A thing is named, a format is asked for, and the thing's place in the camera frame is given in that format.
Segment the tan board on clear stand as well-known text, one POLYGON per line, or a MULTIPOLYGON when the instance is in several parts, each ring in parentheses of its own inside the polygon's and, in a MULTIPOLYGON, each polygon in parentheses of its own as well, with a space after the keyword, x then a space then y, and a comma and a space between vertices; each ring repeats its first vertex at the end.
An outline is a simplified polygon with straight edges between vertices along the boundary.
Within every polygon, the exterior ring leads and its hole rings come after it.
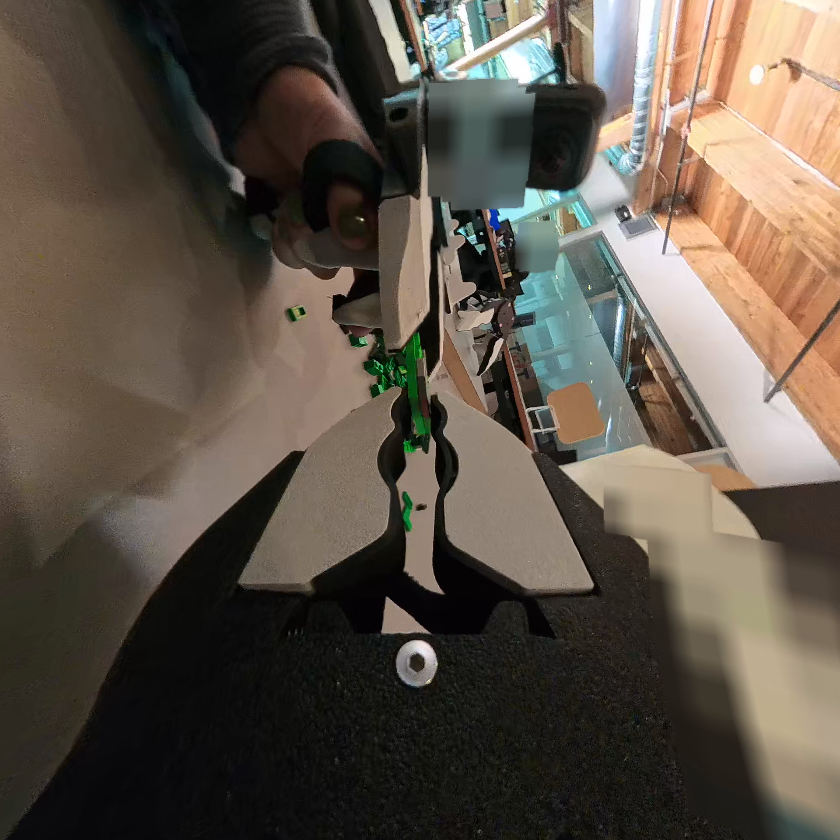
POLYGON ((555 435, 563 445, 601 437, 606 425, 591 387, 576 382, 551 391, 537 406, 526 408, 532 435, 555 435))

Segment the spare black white gripper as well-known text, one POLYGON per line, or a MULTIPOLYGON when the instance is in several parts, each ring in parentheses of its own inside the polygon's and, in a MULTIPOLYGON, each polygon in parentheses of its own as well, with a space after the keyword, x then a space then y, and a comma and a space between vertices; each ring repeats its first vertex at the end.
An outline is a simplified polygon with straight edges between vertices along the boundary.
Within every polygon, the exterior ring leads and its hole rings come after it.
POLYGON ((455 329, 459 333, 473 333, 483 328, 485 349, 476 366, 475 375, 483 376, 499 360, 508 346, 511 333, 534 325, 536 317, 528 312, 517 314, 515 297, 492 297, 475 290, 460 301, 455 310, 455 329))

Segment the loose grey finger part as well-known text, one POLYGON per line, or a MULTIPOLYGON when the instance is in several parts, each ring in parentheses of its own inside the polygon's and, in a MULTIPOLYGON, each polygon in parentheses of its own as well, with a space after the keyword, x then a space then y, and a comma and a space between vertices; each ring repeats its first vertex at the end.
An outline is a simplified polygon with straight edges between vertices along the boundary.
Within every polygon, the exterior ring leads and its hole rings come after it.
POLYGON ((462 300, 477 291, 474 276, 485 265, 484 256, 466 236, 457 233, 457 228, 457 221, 451 220, 448 223, 446 246, 442 251, 444 284, 450 312, 454 312, 462 300))

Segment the pile of lego bricks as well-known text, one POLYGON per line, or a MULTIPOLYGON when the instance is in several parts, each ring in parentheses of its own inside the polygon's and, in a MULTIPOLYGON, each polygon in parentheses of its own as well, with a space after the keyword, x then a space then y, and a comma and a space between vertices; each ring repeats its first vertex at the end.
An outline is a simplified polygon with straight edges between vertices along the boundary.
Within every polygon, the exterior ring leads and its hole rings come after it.
POLYGON ((394 388, 407 388, 408 375, 404 354, 388 350, 380 332, 372 331, 365 335, 350 332, 349 341, 352 347, 367 353, 363 369, 371 378, 369 391, 372 398, 394 388))

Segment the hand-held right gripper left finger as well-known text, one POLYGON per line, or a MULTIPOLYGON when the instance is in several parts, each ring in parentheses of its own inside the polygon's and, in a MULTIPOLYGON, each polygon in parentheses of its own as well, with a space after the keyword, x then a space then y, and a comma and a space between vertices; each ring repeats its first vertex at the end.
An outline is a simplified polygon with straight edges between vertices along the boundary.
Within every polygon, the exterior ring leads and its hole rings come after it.
POLYGON ((406 533, 396 482, 408 401, 391 389, 354 409, 306 450, 239 584, 340 595, 399 575, 406 533))

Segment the silver ventilation duct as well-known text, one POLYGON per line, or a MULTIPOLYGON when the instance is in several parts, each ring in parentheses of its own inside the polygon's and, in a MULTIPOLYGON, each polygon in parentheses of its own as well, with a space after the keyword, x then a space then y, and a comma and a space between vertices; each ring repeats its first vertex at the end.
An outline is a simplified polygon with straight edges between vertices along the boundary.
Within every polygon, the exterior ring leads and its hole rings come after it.
POLYGON ((614 164, 616 171, 622 177, 637 175, 644 164, 648 142, 648 125, 653 106, 662 4, 661 1, 641 1, 639 3, 631 136, 627 150, 614 164))

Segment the green grey lego plate assembly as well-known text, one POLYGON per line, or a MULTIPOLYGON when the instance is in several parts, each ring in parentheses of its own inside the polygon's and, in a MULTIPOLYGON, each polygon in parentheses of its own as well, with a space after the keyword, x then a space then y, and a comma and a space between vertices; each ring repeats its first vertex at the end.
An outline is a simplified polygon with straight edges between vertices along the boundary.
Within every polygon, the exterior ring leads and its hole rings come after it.
POLYGON ((419 331, 409 339, 403 349, 406 368, 406 394, 411 414, 410 432, 407 440, 414 450, 429 451, 432 438, 431 410, 427 392, 426 354, 419 331))

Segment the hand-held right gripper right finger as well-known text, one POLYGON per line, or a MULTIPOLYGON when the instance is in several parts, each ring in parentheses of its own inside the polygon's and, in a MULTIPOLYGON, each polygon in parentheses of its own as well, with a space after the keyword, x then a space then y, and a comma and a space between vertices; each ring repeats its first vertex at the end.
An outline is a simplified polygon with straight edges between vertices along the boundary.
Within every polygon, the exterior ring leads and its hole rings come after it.
POLYGON ((434 574, 445 592, 592 593, 585 566, 533 452, 450 394, 432 399, 436 472, 434 574))

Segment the person's left forearm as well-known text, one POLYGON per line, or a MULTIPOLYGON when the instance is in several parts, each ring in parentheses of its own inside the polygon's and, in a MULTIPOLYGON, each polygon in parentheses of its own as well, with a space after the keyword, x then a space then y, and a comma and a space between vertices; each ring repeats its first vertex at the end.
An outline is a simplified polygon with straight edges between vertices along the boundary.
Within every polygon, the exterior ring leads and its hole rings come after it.
POLYGON ((185 72, 225 160, 262 88, 285 67, 324 79, 382 144, 385 98, 411 80, 389 2, 114 2, 185 72))

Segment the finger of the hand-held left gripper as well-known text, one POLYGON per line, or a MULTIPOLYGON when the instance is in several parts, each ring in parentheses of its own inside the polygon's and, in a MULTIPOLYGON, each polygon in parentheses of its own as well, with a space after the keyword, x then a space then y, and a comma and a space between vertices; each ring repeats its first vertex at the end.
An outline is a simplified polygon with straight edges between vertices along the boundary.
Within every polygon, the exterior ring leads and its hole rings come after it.
POLYGON ((433 310, 433 228, 429 196, 397 196, 380 205, 381 327, 390 351, 403 348, 433 310))

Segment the person's left hand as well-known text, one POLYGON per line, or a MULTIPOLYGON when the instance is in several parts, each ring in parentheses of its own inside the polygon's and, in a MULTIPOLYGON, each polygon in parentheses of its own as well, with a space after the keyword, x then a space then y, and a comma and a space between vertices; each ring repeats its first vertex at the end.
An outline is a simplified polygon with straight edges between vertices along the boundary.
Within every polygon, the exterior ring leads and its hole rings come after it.
POLYGON ((293 205, 309 152, 331 140, 347 140, 382 162, 362 123, 330 85, 308 69, 289 66, 268 79, 234 146, 243 175, 268 184, 280 198, 270 240, 274 255, 290 268, 307 268, 323 279, 334 271, 309 266, 293 253, 292 246, 309 236, 293 205))

